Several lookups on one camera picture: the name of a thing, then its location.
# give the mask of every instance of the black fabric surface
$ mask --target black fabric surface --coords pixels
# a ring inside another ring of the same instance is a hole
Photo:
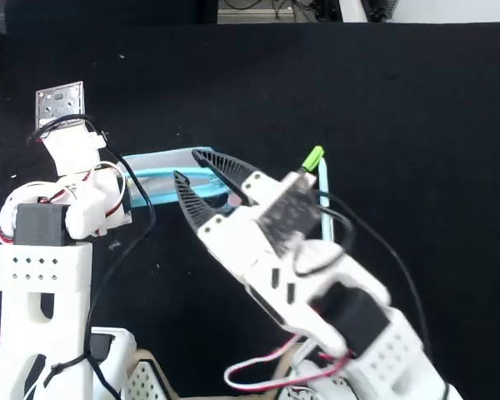
[[[80,79],[88,112],[123,153],[207,145],[281,178],[322,144],[331,190],[412,269],[438,371],[466,399],[500,399],[500,25],[0,37],[0,207],[21,183],[54,178],[44,148],[24,141],[34,91]],[[157,212],[155,234],[94,321],[131,330],[180,395],[230,393],[223,369],[286,334],[207,255],[176,205]],[[118,251],[108,245],[125,243],[145,215],[95,242],[94,286]],[[416,326],[388,254],[361,233],[353,255]],[[257,370],[250,378],[264,378]]]

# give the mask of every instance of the metal plate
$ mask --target metal plate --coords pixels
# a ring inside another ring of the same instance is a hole
[[[69,114],[84,114],[83,82],[49,87],[35,93],[35,123],[40,128],[55,118]],[[83,121],[67,121],[63,125],[76,125]]]

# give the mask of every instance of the white plastic part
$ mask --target white plastic part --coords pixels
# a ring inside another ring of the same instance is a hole
[[[314,176],[304,177],[308,186],[314,184]],[[324,294],[337,281],[365,289],[382,306],[389,303],[390,297],[377,279],[348,256],[327,270],[304,278],[293,271],[293,252],[278,258],[257,220],[299,178],[298,173],[290,172],[277,182],[262,172],[253,173],[242,184],[242,190],[258,205],[239,207],[230,217],[216,215],[198,229],[197,235],[284,329],[316,339],[327,353],[339,358],[347,352],[344,338],[309,305],[311,299]],[[297,267],[303,271],[332,259],[340,251],[333,242],[305,241]],[[273,269],[279,273],[277,283],[273,283]]]
[[[51,131],[42,142],[56,164],[57,175],[88,171],[100,161],[98,149],[106,143],[84,123]]]
[[[15,230],[15,220],[17,219],[17,208],[20,203],[36,203],[39,198],[49,198],[62,190],[63,187],[55,182],[29,182],[13,190],[7,196],[2,209],[0,210],[0,229],[12,238]],[[65,193],[63,198],[69,198],[70,194]]]
[[[433,400],[442,399],[445,383],[423,353],[422,344],[406,318],[395,308],[387,310],[389,325],[338,377],[308,383],[322,400]],[[306,342],[292,359],[292,373],[305,375],[319,369],[301,360],[314,342]],[[462,400],[450,387],[448,400]]]
[[[123,206],[119,207],[117,211],[110,216],[105,216],[105,212],[112,209],[118,203],[118,199],[121,195],[121,188],[118,186],[117,181],[118,173],[111,168],[98,169],[93,171],[88,177],[88,180],[84,182],[83,179],[86,173],[87,172],[81,172],[74,175],[67,175],[61,177],[57,181],[61,186],[68,185],[71,188],[75,188],[80,203],[78,207],[71,206],[74,217],[71,214],[71,217],[67,220],[67,229],[71,228],[73,230],[73,233],[69,231],[71,237],[83,239],[88,235],[94,234],[97,229],[99,232],[95,236],[102,236],[106,234],[108,229],[118,228],[122,225],[132,223],[132,214],[130,212],[124,212]],[[81,189],[86,186],[87,190],[82,191]],[[95,208],[89,208],[89,202],[93,201],[92,198],[89,198],[92,188],[103,194],[102,208],[100,208],[100,198],[97,200]],[[84,215],[85,218],[91,218],[95,213],[96,219],[92,221],[83,221],[82,219],[76,221],[74,219],[78,217],[78,214]]]
[[[0,246],[0,400],[23,398],[26,377],[38,354],[53,365],[83,352],[92,251],[91,243]],[[54,293],[51,320],[41,311],[41,292]],[[93,373],[83,361],[54,377],[44,398],[90,399],[92,391]]]
[[[67,210],[65,225],[70,237],[79,240],[104,227],[106,195],[90,182],[80,181],[77,183],[76,197],[77,199]]]
[[[128,386],[126,371],[132,367],[133,354],[137,350],[135,337],[126,329],[116,327],[93,327],[93,333],[113,336],[111,348],[107,358],[100,363],[100,369],[107,382],[122,393]],[[92,378],[92,398],[96,400],[113,400],[113,396],[100,383],[98,378]]]
[[[152,365],[140,361],[127,380],[124,400],[168,400]]]

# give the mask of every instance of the black cable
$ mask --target black cable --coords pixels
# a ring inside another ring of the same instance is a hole
[[[424,352],[426,353],[428,358],[432,358],[432,344],[430,342],[429,331],[428,331],[428,323],[426,321],[426,314],[424,312],[423,302],[421,300],[420,294],[417,290],[417,285],[413,281],[413,277],[408,270],[405,262],[398,256],[398,253],[394,250],[394,248],[380,235],[376,232],[368,223],[366,223],[361,217],[359,217],[341,198],[336,195],[333,195],[328,192],[322,192],[320,190],[315,190],[315,194],[318,196],[322,196],[325,198],[330,198],[335,203],[339,204],[349,215],[352,217],[359,225],[361,225],[365,230],[372,235],[378,242],[380,242],[391,255],[396,260],[400,270],[403,273],[403,276],[406,278],[407,285],[409,286],[409,291],[412,294],[413,301],[415,302],[415,308],[417,309],[417,318],[418,324],[421,331],[422,341],[424,342]]]
[[[298,0],[292,0],[294,5],[300,9],[302,12],[303,16],[307,19],[309,23],[312,22],[311,18],[308,16],[306,11],[312,11],[311,8],[307,4],[303,4],[302,2],[299,2]]]
[[[153,227],[156,224],[156,212],[153,207],[152,201],[150,200],[150,197],[148,196],[147,192],[144,190],[143,185],[139,182],[137,176],[133,172],[132,168],[129,166],[128,162],[121,156],[119,153],[114,152],[110,147],[108,143],[108,138],[105,135],[105,133],[101,130],[98,129],[94,121],[85,114],[70,114],[66,115],[63,117],[59,117],[54,119],[53,121],[43,125],[39,129],[36,129],[32,134],[28,136],[28,141],[35,139],[35,138],[42,138],[43,135],[49,134],[54,128],[58,127],[61,125],[63,122],[66,121],[72,121],[80,119],[85,121],[85,123],[96,133],[99,133],[102,135],[104,141],[106,142],[106,151],[115,159],[117,159],[125,168],[127,173],[129,174],[130,178],[133,180],[133,183],[135,183],[135,186],[137,187],[137,190],[141,193],[142,198],[146,202],[148,206],[148,211],[149,211],[149,216],[150,216],[150,221],[145,228],[145,230],[137,236],[135,239],[133,239],[127,247],[120,253],[120,255],[117,257],[115,261],[107,268],[106,273],[102,277],[102,281],[100,285],[97,288],[97,291],[94,293],[92,296],[92,301],[91,305],[89,307],[89,312],[87,314],[87,321],[86,321],[86,327],[85,327],[85,336],[83,339],[83,354],[79,357],[74,358],[73,360],[69,362],[62,362],[59,364],[56,364],[52,366],[51,372],[48,374],[44,381],[44,386],[46,387],[49,383],[50,380],[56,375],[58,375],[60,372],[62,372],[66,368],[70,368],[73,365],[76,365],[77,363],[80,363],[83,361],[83,359],[87,359],[89,364],[92,367],[92,370],[94,373],[97,375],[98,379],[100,380],[100,383],[113,395],[115,399],[120,400],[120,396],[118,392],[108,383],[106,378],[103,376],[102,370],[98,366],[98,363],[96,360],[93,358],[91,355],[91,349],[90,349],[90,343],[91,343],[91,323],[93,319],[93,310],[98,304],[98,300],[102,295],[103,289],[108,285],[109,281],[111,281],[112,277],[114,276],[115,272],[118,270],[118,268],[122,265],[122,263],[126,260],[126,258],[129,256],[129,254],[132,252],[132,250],[140,243],[142,242],[146,236],[152,231]]]
[[[344,239],[341,243],[341,251],[339,254],[333,256],[330,260],[327,260],[322,265],[318,267],[314,267],[309,271],[300,272],[297,270],[297,259],[299,249],[295,250],[294,257],[292,259],[292,271],[299,278],[307,278],[315,273],[321,273],[322,271],[326,271],[328,268],[333,267],[336,263],[341,260],[346,254],[348,254],[353,247],[356,237],[356,229],[350,222],[348,218],[342,215],[340,212],[330,210],[327,207],[315,206],[321,213],[327,214],[333,219],[337,219],[344,227]]]
[[[256,0],[255,2],[253,2],[252,4],[248,5],[248,6],[245,6],[245,7],[236,7],[234,6],[233,4],[231,4],[228,0],[224,0],[224,3],[230,7],[230,8],[233,8],[234,10],[239,10],[239,11],[244,11],[244,10],[249,10],[250,8],[252,7],[256,7],[260,2],[262,2],[263,0]]]
[[[272,5],[272,10],[274,11],[274,15],[276,16],[276,19],[281,19],[280,18],[280,11],[282,10],[282,7],[285,5],[285,3],[287,2],[287,0],[283,0],[279,7],[278,8],[275,8],[274,7],[274,2],[277,1],[277,0],[271,0],[271,5]]]
[[[342,380],[346,383],[346,385],[348,386],[348,388],[350,389],[350,391],[353,393],[353,395],[356,398],[356,400],[360,400],[358,394],[356,393],[356,391],[353,390],[353,387],[350,384],[350,382],[345,377]]]

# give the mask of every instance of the cable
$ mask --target cable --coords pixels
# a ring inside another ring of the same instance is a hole
[[[43,135],[45,134],[50,134],[50,132],[54,129],[57,128],[61,123],[65,121],[71,121],[71,120],[76,120],[80,119],[85,121],[86,125],[88,125],[94,132],[100,134],[104,142],[106,143],[106,151],[111,155],[113,158],[118,160],[127,170],[127,173],[129,174],[130,178],[133,180],[133,183],[135,183],[135,186],[137,187],[137,190],[141,193],[142,198],[144,199],[145,203],[147,204],[148,207],[148,213],[149,213],[149,223],[144,229],[144,231],[137,236],[135,239],[133,239],[126,248],[120,253],[120,255],[113,261],[113,263],[107,268],[106,273],[103,275],[102,280],[100,285],[97,288],[97,291],[94,293],[92,296],[92,301],[91,301],[91,306],[89,308],[89,312],[87,314],[87,321],[86,321],[86,327],[85,327],[85,336],[83,339],[83,354],[79,357],[74,358],[73,360],[69,362],[63,362],[59,363],[57,365],[54,365],[52,367],[51,372],[48,374],[48,376],[45,379],[44,386],[46,387],[49,383],[50,380],[57,374],[59,374],[61,371],[63,371],[66,368],[69,368],[73,365],[76,365],[77,363],[80,363],[84,359],[87,359],[89,364],[91,364],[92,370],[94,373],[97,375],[98,380],[100,383],[112,394],[112,396],[115,399],[120,399],[120,396],[118,392],[108,383],[108,381],[105,379],[103,376],[103,373],[98,366],[96,360],[93,358],[90,352],[90,342],[91,342],[91,324],[92,324],[92,319],[93,319],[93,311],[95,307],[98,304],[98,300],[100,299],[104,288],[108,285],[108,283],[111,281],[115,273],[117,272],[118,268],[123,264],[123,262],[126,260],[126,258],[129,256],[129,254],[132,252],[132,250],[140,243],[142,242],[146,236],[153,230],[153,227],[156,224],[156,212],[153,207],[152,201],[150,200],[150,197],[144,190],[143,185],[139,182],[137,176],[133,172],[132,168],[129,166],[128,162],[117,152],[114,152],[110,147],[108,143],[108,138],[105,135],[105,133],[101,130],[98,129],[94,123],[94,121],[85,114],[70,114],[66,115],[60,118],[56,118],[53,121],[43,125],[39,129],[36,129],[34,132],[32,132],[27,140],[33,140],[33,139],[39,139],[42,138]]]
[[[85,175],[85,177],[83,177],[82,180],[84,182],[86,182],[94,174],[95,169],[101,165],[107,165],[110,168],[114,169],[115,171],[117,171],[118,175],[122,179],[122,189],[120,191],[120,195],[118,196],[117,203],[113,207],[109,208],[108,211],[106,211],[106,218],[107,218],[110,215],[114,214],[120,208],[121,204],[123,203],[124,194],[126,193],[126,177],[124,176],[124,174],[120,170],[120,168],[116,164],[114,164],[113,162],[100,161],[100,162],[97,162],[94,165],[94,167],[91,168],[91,170],[87,173],[87,175]]]
[[[428,358],[432,358],[432,344],[430,342],[428,323],[426,321],[426,314],[424,312],[423,302],[421,300],[420,294],[417,290],[417,285],[413,281],[413,277],[408,270],[405,262],[398,256],[398,253],[394,248],[380,235],[376,232],[368,223],[366,223],[361,217],[359,217],[340,197],[327,192],[321,192],[319,190],[313,191],[318,196],[325,196],[333,200],[335,203],[340,205],[349,215],[352,217],[359,225],[361,225],[373,238],[380,242],[387,251],[396,260],[403,276],[406,278],[407,285],[409,286],[409,291],[412,294],[413,301],[415,303],[415,308],[417,309],[418,324],[421,331],[422,341],[424,342],[424,352]]]
[[[244,10],[249,10],[250,8],[253,8],[253,7],[256,7],[260,2],[262,2],[263,0],[256,0],[255,2],[253,2],[252,4],[248,5],[248,6],[245,6],[245,7],[236,7],[234,6],[233,4],[231,4],[228,0],[224,0],[224,3],[230,7],[230,8],[233,8],[234,10],[239,10],[239,11],[244,11]]]
[[[356,398],[356,400],[360,400],[358,394],[356,393],[356,391],[353,390],[352,384],[345,377],[341,377],[341,379],[342,379],[343,382],[346,383],[346,385],[348,386],[348,388],[350,389],[350,391],[352,392],[352,394],[354,395],[354,397]]]
[[[340,212],[333,211],[327,207],[322,207],[322,206],[315,206],[321,213],[327,214],[333,219],[337,219],[343,226],[344,226],[344,239],[342,240],[341,243],[341,251],[339,254],[334,255],[331,259],[327,260],[323,264],[313,267],[309,271],[304,271],[300,272],[297,270],[297,259],[298,259],[298,254],[301,250],[302,244],[295,250],[294,257],[292,258],[292,271],[294,274],[299,277],[299,278],[307,278],[310,277],[311,275],[314,275],[315,273],[321,273],[328,268],[333,267],[335,264],[337,264],[341,258],[343,258],[345,255],[350,253],[352,250],[353,244],[355,242],[355,237],[356,237],[356,230],[355,227],[352,225],[350,220],[346,218],[344,215],[342,215]]]
[[[277,0],[271,0],[271,6],[272,6],[272,10],[274,11],[274,15],[276,16],[276,19],[281,19],[280,18],[280,11],[282,10],[282,7],[285,5],[285,3],[287,2],[287,0],[283,0],[279,7],[276,8],[274,7],[274,2],[277,1]]]
[[[294,335],[278,350],[271,352],[267,356],[251,358],[247,361],[238,362],[237,364],[232,365],[231,367],[227,368],[226,371],[224,372],[224,382],[226,382],[226,384],[229,385],[230,387],[244,392],[261,392],[276,388],[284,388],[286,386],[304,384],[308,381],[317,378],[329,377],[330,375],[333,375],[334,373],[337,373],[338,371],[343,369],[344,366],[347,364],[348,360],[350,359],[350,353],[349,353],[345,357],[337,360],[331,367],[326,367],[320,370],[318,373],[309,374],[303,377],[295,377],[295,378],[284,377],[280,379],[273,379],[271,381],[258,382],[258,383],[235,383],[231,380],[230,376],[236,371],[240,371],[246,367],[249,367],[257,363],[268,363],[281,357],[289,348],[291,348],[298,341],[299,338],[300,338],[299,335]]]

